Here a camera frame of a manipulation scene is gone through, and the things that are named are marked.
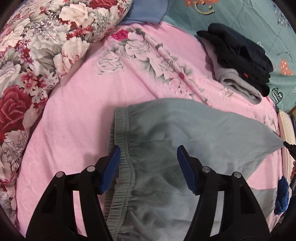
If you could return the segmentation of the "person right hand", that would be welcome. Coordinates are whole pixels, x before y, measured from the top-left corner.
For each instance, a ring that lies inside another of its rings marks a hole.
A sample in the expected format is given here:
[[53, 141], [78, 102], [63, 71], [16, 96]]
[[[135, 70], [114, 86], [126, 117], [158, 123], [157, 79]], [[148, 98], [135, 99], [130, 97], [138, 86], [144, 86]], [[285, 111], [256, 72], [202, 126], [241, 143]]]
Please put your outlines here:
[[290, 176], [291, 180], [293, 179], [295, 174], [296, 174], [296, 161], [293, 162], [292, 172], [291, 172], [291, 176]]

